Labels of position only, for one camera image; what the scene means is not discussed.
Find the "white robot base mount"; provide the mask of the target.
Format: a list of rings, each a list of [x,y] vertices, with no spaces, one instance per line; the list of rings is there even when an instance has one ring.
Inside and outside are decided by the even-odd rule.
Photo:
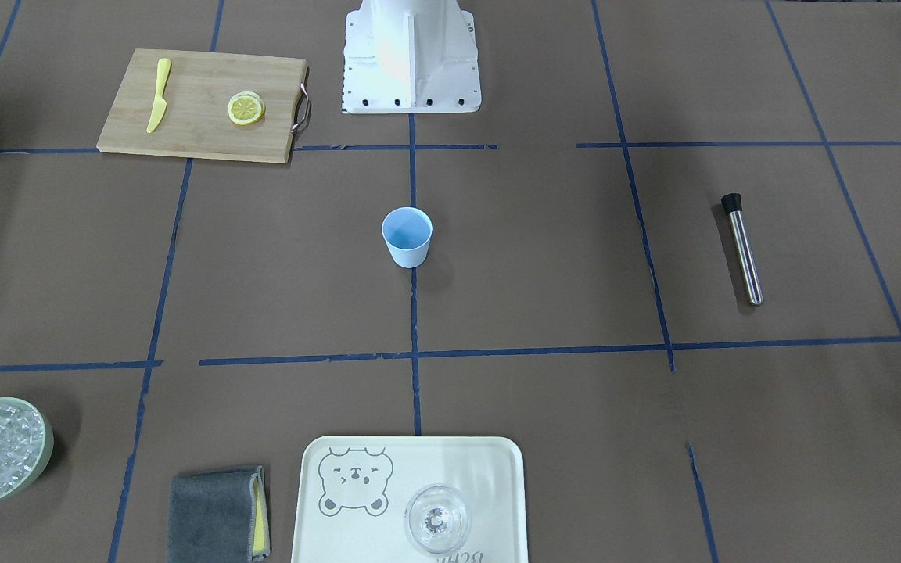
[[[457,1],[364,1],[344,31],[343,113],[480,110],[475,18]]]

